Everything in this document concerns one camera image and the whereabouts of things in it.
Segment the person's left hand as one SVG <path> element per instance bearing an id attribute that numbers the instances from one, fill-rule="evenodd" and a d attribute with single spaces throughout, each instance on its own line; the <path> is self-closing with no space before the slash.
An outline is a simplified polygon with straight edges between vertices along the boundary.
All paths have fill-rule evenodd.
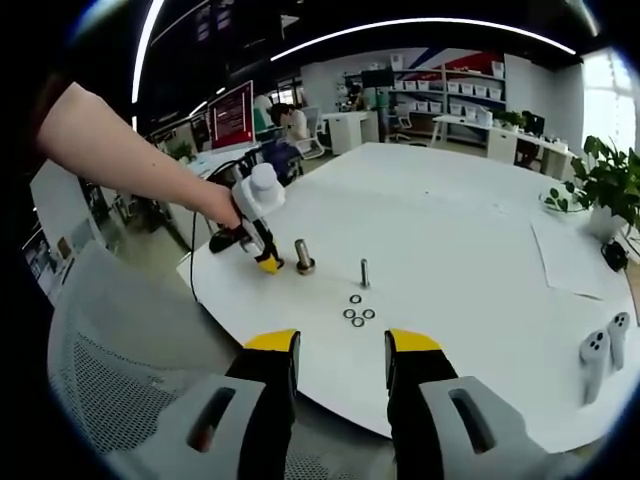
<path id="1" fill-rule="evenodd" d="M 188 187 L 187 205 L 209 220 L 235 229 L 241 225 L 241 218 L 234 206 L 231 191 L 222 185 L 196 179 Z"/>

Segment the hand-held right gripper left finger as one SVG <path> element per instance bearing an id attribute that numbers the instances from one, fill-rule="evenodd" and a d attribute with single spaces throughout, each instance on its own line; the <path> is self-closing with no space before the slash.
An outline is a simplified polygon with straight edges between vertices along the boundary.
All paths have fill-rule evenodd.
<path id="1" fill-rule="evenodd" d="M 158 415 L 140 446 L 108 455 L 120 479 L 281 479 L 295 419 L 301 334 L 249 340 Z"/>

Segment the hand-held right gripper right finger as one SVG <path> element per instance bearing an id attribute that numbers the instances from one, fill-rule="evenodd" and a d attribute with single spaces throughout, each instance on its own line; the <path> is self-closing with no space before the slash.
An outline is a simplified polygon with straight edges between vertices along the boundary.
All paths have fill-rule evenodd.
<path id="1" fill-rule="evenodd" d="M 522 415 L 432 338 L 385 332 L 387 417 L 400 479 L 535 479 L 546 451 Z"/>

